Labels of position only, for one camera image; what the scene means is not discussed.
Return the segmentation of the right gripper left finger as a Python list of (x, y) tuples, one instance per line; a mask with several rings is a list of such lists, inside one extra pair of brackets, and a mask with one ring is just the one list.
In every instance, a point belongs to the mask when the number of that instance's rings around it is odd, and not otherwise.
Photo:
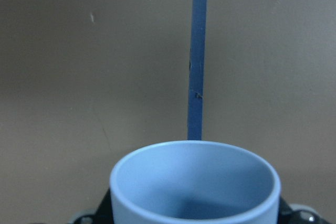
[(114, 223), (110, 189), (95, 209), (86, 209), (74, 214), (67, 223)]

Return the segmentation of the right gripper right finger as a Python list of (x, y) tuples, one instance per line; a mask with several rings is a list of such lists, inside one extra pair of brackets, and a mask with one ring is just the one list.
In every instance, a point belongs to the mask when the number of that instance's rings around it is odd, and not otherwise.
[(277, 223), (327, 223), (327, 220), (312, 207), (302, 204), (288, 204), (280, 197)]

